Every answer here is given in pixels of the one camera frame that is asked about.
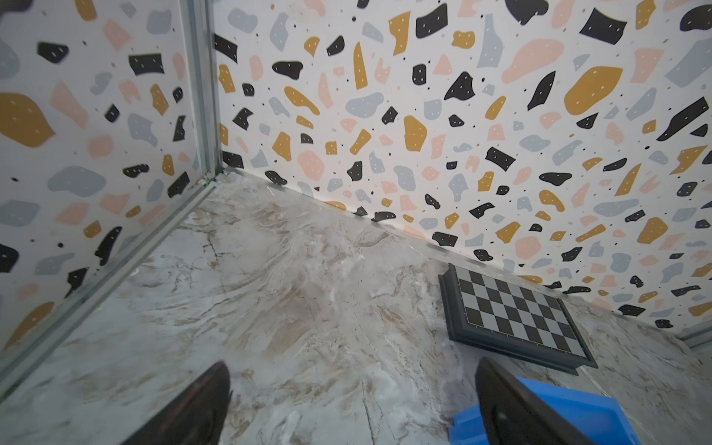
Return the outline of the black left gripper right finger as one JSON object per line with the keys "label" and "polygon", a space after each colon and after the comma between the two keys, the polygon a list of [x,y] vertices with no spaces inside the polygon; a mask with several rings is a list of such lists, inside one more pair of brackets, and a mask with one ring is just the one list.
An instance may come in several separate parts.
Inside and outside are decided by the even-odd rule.
{"label": "black left gripper right finger", "polygon": [[492,359],[480,360],[475,381],[489,443],[593,444],[578,428]]}

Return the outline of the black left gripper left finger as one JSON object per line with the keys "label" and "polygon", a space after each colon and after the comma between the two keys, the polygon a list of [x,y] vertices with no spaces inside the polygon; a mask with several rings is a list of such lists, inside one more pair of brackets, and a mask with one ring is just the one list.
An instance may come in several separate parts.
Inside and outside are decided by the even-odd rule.
{"label": "black left gripper left finger", "polygon": [[228,367],[218,361],[122,444],[218,444],[231,398]]}

